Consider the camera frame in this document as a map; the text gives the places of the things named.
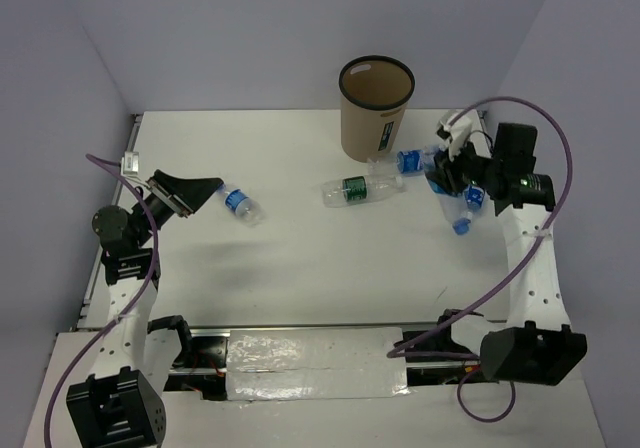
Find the crushed blue label bottle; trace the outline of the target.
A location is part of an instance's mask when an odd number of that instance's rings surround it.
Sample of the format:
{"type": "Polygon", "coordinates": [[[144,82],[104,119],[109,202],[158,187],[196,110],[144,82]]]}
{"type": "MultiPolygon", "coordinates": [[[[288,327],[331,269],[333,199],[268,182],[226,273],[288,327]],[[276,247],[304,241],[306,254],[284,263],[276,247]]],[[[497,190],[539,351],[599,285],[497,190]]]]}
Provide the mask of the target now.
{"type": "Polygon", "coordinates": [[[482,214],[485,191],[475,184],[470,184],[461,194],[449,195],[430,178],[427,181],[454,233],[458,236],[467,234],[474,219],[482,214]]]}

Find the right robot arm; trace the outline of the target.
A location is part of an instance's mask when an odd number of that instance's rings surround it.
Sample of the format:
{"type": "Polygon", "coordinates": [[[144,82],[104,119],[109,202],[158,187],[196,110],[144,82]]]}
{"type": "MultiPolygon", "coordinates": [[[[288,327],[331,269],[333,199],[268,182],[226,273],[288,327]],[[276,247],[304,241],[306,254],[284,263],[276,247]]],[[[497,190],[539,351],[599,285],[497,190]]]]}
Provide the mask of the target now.
{"type": "Polygon", "coordinates": [[[509,293],[504,324],[476,312],[456,317],[435,334],[435,348],[456,359],[478,356],[489,380],[556,386],[584,358],[585,335],[575,332],[561,297],[552,221],[557,204],[549,176],[535,171],[537,130],[501,124],[488,157],[478,154],[468,122],[442,122],[444,145],[426,171],[449,194],[476,186],[494,203],[507,249],[509,293]]]}

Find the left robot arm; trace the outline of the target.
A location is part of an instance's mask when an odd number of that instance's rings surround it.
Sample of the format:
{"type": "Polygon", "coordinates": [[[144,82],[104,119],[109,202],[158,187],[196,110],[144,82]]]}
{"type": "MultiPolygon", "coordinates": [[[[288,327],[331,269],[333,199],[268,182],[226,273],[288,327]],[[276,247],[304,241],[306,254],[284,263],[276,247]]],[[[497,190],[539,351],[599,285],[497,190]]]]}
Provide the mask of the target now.
{"type": "Polygon", "coordinates": [[[167,428],[162,393],[173,366],[195,356],[180,315],[153,319],[160,287],[160,228],[195,214],[222,186],[219,178],[184,179],[157,170],[129,209],[108,205],[92,228],[102,248],[109,297],[106,331],[98,335],[87,378],[68,388],[66,405],[84,447],[159,447],[167,428]]]}

